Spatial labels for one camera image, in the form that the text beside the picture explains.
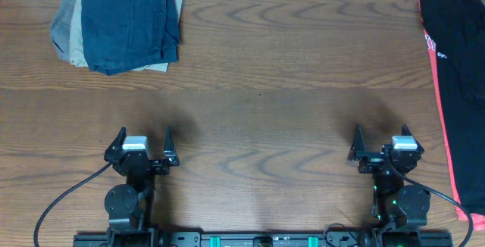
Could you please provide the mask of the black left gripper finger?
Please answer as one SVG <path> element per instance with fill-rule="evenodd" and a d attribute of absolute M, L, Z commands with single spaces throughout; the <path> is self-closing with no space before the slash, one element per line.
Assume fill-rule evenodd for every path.
<path fill-rule="evenodd" d="M 171 137 L 171 129 L 169 126 L 165 127 L 163 149 L 168 165 L 179 166 L 180 159 L 175 149 L 175 145 Z"/>
<path fill-rule="evenodd" d="M 104 160 L 106 162 L 116 163 L 124 155 L 123 144 L 126 137 L 126 127 L 121 127 L 114 141 L 105 150 Z"/>

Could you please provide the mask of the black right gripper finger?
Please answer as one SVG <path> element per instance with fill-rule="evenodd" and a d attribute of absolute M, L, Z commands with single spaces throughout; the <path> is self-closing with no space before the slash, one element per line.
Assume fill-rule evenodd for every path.
<path fill-rule="evenodd" d="M 357 124 L 355 126 L 354 136 L 349 150 L 347 160 L 348 161 L 360 161 L 366 156 L 365 143 L 361 126 Z"/>
<path fill-rule="evenodd" d="M 402 131 L 402 135 L 401 136 L 413 136 L 411 134 L 410 129 L 405 124 L 402 125 L 401 131 Z M 418 153 L 423 154 L 424 153 L 424 148 L 419 143 L 419 141 L 416 140 L 416 142 L 418 143 L 418 148 L 416 150 L 414 150 L 414 151 L 417 151 Z"/>

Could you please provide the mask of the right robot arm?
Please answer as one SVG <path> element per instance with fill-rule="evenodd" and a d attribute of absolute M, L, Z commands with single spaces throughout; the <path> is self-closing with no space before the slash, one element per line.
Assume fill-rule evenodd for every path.
<path fill-rule="evenodd" d="M 427 225 L 430 192 L 423 187 L 405 184 L 405 175 L 417 167 L 423 147 L 406 125 L 391 143 L 378 152 L 365 148 L 361 127 L 355 127 L 348 159 L 358 162 L 360 174 L 374 180 L 373 217 L 379 224 L 359 233 L 357 246 L 421 246 L 420 228 Z"/>

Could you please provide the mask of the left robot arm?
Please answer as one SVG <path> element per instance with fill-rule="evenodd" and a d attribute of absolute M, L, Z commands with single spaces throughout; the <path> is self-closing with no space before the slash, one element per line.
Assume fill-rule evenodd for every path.
<path fill-rule="evenodd" d="M 105 196 L 108 212 L 108 246 L 164 246 L 166 239 L 150 224 L 155 178 L 168 175 L 180 164 L 170 127 L 165 127 L 162 159 L 151 159 L 148 138 L 128 136 L 120 129 L 105 150 L 104 160 L 126 178 Z"/>

